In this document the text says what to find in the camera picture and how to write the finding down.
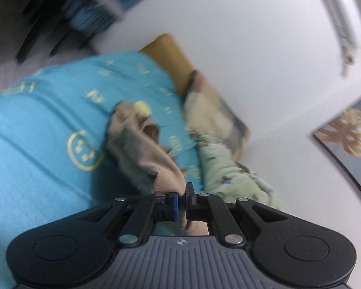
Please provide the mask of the tan brown t-shirt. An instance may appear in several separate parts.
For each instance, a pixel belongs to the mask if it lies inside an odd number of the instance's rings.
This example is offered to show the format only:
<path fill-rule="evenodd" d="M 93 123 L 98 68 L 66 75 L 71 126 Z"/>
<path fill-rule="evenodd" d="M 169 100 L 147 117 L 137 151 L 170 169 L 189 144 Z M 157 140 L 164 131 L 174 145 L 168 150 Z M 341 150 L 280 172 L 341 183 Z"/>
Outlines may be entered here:
<path fill-rule="evenodd" d="M 127 102 L 118 102 L 107 127 L 106 149 L 119 170 L 142 195 L 186 191 L 186 170 L 159 141 L 155 120 Z"/>

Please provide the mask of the green cartoon fleece blanket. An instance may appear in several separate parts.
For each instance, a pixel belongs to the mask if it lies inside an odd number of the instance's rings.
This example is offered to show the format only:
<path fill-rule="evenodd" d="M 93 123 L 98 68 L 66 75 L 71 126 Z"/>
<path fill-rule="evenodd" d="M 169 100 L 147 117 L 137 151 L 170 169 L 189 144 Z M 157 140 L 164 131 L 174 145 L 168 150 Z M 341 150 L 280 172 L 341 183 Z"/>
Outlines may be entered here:
<path fill-rule="evenodd" d="M 232 152 L 220 140 L 209 136 L 198 137 L 203 189 L 220 196 L 223 201 L 234 203 L 238 198 L 282 209 L 274 190 L 253 170 L 236 163 Z"/>

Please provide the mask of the plaid beige grey pillow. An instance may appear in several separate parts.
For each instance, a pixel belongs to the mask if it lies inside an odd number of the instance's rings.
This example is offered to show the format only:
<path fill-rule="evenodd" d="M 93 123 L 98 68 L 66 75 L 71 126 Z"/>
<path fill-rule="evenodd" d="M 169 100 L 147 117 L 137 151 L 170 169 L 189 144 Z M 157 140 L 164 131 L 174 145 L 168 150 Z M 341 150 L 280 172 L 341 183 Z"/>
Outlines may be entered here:
<path fill-rule="evenodd" d="M 190 75 L 183 110 L 190 132 L 218 139 L 231 151 L 234 161 L 242 157 L 250 129 L 200 71 Z"/>

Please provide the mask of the turquoise patterned bed sheet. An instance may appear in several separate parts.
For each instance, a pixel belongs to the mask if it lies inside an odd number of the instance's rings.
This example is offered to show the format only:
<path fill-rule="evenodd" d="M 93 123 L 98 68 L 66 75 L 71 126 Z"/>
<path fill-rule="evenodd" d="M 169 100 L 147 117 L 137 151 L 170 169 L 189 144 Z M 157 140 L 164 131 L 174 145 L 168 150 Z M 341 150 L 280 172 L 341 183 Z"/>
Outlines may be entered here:
<path fill-rule="evenodd" d="M 195 142 L 170 75 L 140 52 L 94 56 L 34 73 L 0 94 L 0 288 L 13 288 L 6 249 L 43 224 L 135 194 L 105 151 L 118 102 L 148 112 L 186 179 L 202 190 Z"/>

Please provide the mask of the white air conditioner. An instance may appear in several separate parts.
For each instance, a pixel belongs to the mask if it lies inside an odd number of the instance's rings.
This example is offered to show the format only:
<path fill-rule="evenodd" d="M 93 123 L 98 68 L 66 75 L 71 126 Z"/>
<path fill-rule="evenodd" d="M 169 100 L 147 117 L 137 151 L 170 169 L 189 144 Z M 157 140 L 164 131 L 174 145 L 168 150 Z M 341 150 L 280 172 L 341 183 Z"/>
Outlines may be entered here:
<path fill-rule="evenodd" d="M 338 37 L 341 58 L 341 78 L 346 79 L 355 64 L 357 39 L 348 8 L 343 0 L 322 0 Z"/>

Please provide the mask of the leaf wall painting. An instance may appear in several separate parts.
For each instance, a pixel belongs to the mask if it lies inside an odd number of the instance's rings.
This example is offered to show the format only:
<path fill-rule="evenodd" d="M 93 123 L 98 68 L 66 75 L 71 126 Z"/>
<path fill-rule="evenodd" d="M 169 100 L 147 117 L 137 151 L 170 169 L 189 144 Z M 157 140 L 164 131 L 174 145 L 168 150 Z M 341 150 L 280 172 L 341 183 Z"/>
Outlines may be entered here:
<path fill-rule="evenodd" d="M 361 100 L 312 133 L 361 191 Z"/>

